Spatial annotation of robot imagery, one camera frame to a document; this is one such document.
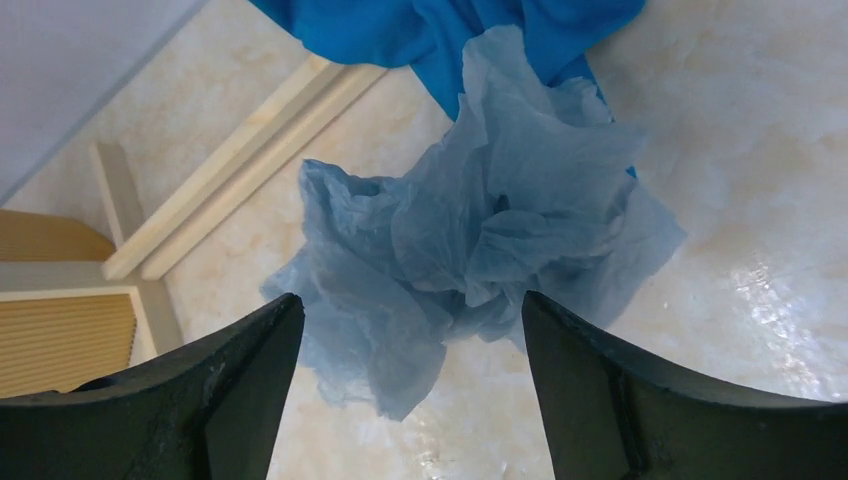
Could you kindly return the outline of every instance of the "blue fabric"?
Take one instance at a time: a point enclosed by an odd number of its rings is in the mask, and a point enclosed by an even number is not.
[[[518,25],[539,80],[593,78],[583,52],[645,0],[250,0],[312,52],[337,63],[411,65],[452,119],[459,112],[462,48],[496,25]]]

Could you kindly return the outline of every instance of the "marble surface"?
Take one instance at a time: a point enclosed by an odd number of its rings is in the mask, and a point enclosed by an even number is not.
[[[610,331],[765,390],[848,395],[848,7],[822,0],[650,0],[590,60],[620,121],[651,137],[640,178],[689,238]],[[245,2],[212,0],[8,208],[105,232],[85,144],[119,141],[150,214],[305,52]],[[398,175],[449,128],[390,72],[299,157]],[[167,277],[186,340],[258,307],[303,242],[292,162]],[[295,373],[269,478],[550,479],[527,359],[454,344],[403,423],[327,407]]]

